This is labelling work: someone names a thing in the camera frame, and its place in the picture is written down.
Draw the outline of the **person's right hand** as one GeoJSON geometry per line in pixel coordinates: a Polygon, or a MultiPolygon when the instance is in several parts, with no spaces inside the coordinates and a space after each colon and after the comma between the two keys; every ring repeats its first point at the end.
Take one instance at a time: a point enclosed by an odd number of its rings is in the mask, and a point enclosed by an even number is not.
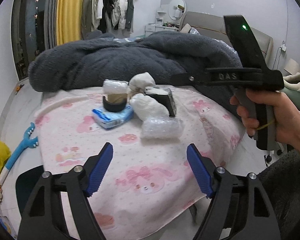
{"type": "Polygon", "coordinates": [[[293,146],[300,154],[300,112],[283,92],[246,90],[247,97],[274,107],[276,141],[293,146]]]}

